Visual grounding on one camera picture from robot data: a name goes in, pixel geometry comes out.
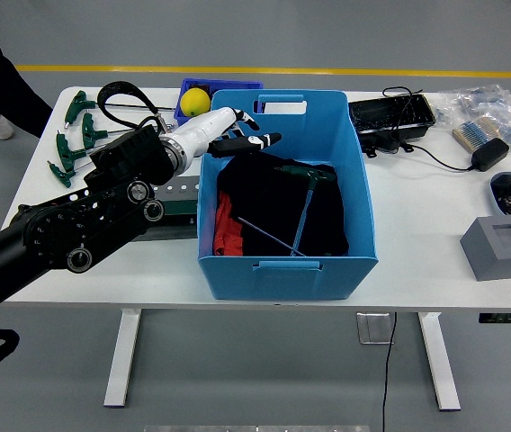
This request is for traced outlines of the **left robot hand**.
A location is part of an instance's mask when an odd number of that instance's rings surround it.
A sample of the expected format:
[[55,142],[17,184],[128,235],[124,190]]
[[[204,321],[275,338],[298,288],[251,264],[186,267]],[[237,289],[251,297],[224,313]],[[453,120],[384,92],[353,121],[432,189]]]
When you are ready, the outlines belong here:
[[223,107],[191,118],[174,132],[160,136],[177,156],[195,158],[205,153],[215,158],[233,157],[267,149],[282,139],[282,134],[272,132],[247,136],[238,126],[245,123],[252,131],[260,128],[246,112]]

